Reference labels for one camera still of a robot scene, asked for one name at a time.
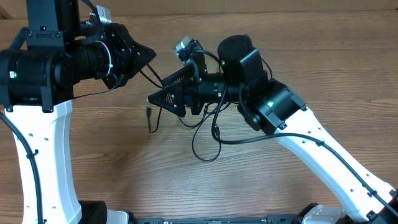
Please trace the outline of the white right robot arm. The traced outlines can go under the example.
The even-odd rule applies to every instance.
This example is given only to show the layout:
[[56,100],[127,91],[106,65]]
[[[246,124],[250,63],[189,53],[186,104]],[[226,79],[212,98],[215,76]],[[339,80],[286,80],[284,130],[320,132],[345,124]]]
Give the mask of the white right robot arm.
[[339,207],[313,203],[286,223],[396,223],[397,190],[363,167],[321,125],[314,112],[287,85],[272,76],[270,66],[248,35],[223,40],[213,54],[218,73],[208,73],[197,40],[184,38],[174,52],[183,67],[164,80],[149,103],[183,117],[198,115],[205,103],[236,103],[252,129],[275,139],[294,153],[335,195]]

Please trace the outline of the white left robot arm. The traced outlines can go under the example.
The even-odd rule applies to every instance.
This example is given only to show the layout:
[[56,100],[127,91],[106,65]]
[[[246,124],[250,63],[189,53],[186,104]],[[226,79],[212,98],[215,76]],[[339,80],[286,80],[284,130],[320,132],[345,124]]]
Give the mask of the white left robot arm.
[[77,1],[28,1],[29,24],[1,51],[1,120],[13,132],[23,193],[23,223],[132,223],[129,211],[78,200],[72,173],[70,123],[82,80],[124,86],[154,57],[109,11]]

